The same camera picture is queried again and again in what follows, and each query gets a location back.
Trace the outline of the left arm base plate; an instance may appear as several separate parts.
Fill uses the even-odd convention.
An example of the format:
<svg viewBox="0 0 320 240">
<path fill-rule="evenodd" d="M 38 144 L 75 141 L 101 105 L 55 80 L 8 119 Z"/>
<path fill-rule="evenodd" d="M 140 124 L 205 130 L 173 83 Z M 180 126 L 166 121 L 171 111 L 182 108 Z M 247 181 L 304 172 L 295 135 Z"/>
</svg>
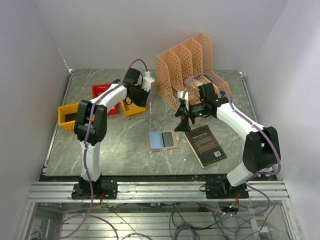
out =
<svg viewBox="0 0 320 240">
<path fill-rule="evenodd" d="M 118 193 L 118 184 L 110 178 L 100 176 L 97 181 L 92 181 L 93 198 L 115 200 Z M 91 199 L 91 187 L 88 180 L 79 177 L 78 183 L 73 186 L 71 198 L 73 200 L 89 200 Z"/>
</svg>

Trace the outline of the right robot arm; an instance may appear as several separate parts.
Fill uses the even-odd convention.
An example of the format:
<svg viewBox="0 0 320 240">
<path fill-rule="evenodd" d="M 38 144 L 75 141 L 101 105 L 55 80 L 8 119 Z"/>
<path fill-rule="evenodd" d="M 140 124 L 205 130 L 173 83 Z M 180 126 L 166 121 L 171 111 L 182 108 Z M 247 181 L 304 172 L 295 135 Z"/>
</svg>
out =
<svg viewBox="0 0 320 240">
<path fill-rule="evenodd" d="M 227 96 L 218 97 L 212 84 L 202 84 L 198 91 L 200 102 L 194 105 L 189 103 L 186 91 L 178 91 L 180 106 L 175 117 L 180 117 L 180 123 L 174 130 L 189 133 L 190 125 L 195 123 L 196 118 L 212 116 L 231 127 L 244 140 L 240 164 L 226 175 L 227 182 L 220 186 L 221 194 L 231 198 L 238 192 L 239 185 L 262 173 L 264 169 L 281 164 L 278 132 L 272 126 L 264 127 L 248 118 Z"/>
</svg>

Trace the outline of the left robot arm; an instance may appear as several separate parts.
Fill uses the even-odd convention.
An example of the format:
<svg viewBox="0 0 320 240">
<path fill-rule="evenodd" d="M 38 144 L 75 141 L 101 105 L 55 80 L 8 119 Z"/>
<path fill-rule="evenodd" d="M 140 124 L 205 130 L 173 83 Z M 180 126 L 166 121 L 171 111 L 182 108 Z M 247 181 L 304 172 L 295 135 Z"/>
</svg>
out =
<svg viewBox="0 0 320 240">
<path fill-rule="evenodd" d="M 144 108 L 154 81 L 148 70 L 141 73 L 129 68 L 123 80 L 117 79 L 97 97 L 79 102 L 73 130 L 82 150 L 80 177 L 88 182 L 84 192 L 89 198 L 96 199 L 102 193 L 102 186 L 97 181 L 101 177 L 100 145 L 107 133 L 108 111 L 126 99 Z"/>
</svg>

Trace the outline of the black credit card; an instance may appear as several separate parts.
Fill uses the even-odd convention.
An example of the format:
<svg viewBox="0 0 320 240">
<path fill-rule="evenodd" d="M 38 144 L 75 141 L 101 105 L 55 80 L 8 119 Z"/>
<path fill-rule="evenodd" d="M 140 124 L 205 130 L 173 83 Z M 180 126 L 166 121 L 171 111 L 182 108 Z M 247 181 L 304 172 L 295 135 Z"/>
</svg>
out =
<svg viewBox="0 0 320 240">
<path fill-rule="evenodd" d="M 161 135 L 163 140 L 163 146 L 165 148 L 171 148 L 175 146 L 174 136 L 171 131 L 162 132 Z"/>
</svg>

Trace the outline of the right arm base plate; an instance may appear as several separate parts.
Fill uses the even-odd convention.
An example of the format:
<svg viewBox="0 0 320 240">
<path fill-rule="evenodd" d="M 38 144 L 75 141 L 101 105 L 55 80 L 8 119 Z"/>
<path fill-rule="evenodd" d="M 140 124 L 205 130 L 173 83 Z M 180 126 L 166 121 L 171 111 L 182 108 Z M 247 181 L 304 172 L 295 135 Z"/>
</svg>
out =
<svg viewBox="0 0 320 240">
<path fill-rule="evenodd" d="M 199 191 L 205 193 L 207 199 L 247 199 L 249 197 L 248 189 L 244 184 L 231 186 L 226 180 L 206 182 L 199 187 Z"/>
</svg>

